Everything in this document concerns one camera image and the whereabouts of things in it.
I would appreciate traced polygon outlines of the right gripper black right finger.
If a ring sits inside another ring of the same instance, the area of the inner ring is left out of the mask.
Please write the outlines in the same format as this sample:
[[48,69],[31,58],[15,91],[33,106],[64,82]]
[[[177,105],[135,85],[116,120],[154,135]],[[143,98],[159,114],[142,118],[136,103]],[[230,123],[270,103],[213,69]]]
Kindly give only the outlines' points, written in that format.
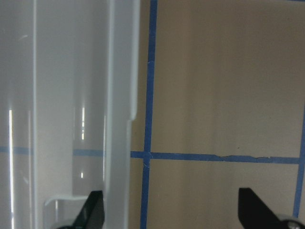
[[238,219],[244,229],[296,229],[295,219],[280,219],[250,188],[239,188]]

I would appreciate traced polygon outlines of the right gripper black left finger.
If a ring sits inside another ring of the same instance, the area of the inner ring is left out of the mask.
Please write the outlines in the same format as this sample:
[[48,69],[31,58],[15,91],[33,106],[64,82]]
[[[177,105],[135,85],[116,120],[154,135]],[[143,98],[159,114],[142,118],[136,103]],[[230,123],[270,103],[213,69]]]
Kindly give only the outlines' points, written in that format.
[[102,190],[92,191],[72,224],[73,229],[102,229],[105,221]]

